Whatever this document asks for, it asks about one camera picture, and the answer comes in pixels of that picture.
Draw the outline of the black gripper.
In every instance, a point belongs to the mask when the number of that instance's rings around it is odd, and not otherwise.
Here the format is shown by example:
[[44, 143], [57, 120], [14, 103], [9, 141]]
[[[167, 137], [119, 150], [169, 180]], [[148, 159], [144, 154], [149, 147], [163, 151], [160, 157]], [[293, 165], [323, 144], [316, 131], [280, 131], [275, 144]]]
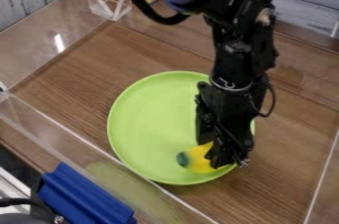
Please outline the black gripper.
[[208, 82], [197, 83], [196, 142], [211, 143], [204, 154], [212, 168], [245, 166], [255, 147], [251, 124], [264, 117], [260, 107], [268, 89], [268, 79], [259, 77], [244, 89], [221, 89]]

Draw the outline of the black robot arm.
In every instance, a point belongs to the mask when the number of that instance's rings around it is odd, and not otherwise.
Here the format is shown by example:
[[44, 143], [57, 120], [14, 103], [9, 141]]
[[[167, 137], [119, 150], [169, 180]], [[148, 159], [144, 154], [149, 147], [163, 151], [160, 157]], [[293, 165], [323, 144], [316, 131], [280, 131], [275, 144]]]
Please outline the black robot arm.
[[215, 63], [195, 96], [197, 146], [177, 154], [179, 165], [193, 171], [244, 167], [255, 147], [252, 124], [256, 117], [269, 116], [260, 108], [275, 95], [267, 76], [277, 57], [272, 0], [164, 0], [176, 11], [169, 17], [145, 0], [131, 1], [163, 25], [176, 25], [200, 14], [212, 29]]

